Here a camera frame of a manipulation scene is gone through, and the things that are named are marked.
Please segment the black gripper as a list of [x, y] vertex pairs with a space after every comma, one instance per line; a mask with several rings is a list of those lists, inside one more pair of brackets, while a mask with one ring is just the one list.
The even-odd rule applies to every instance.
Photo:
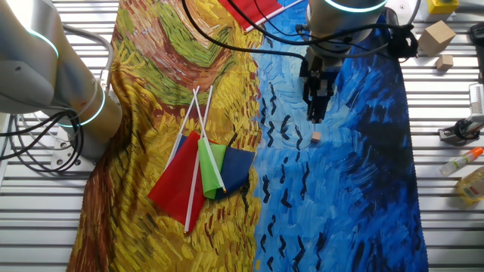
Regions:
[[313, 48], [306, 50], [305, 59], [300, 67], [299, 77], [303, 82], [303, 98], [308, 99], [308, 120], [321, 123], [327, 112], [330, 97], [337, 89], [335, 81], [343, 60], [322, 56]]

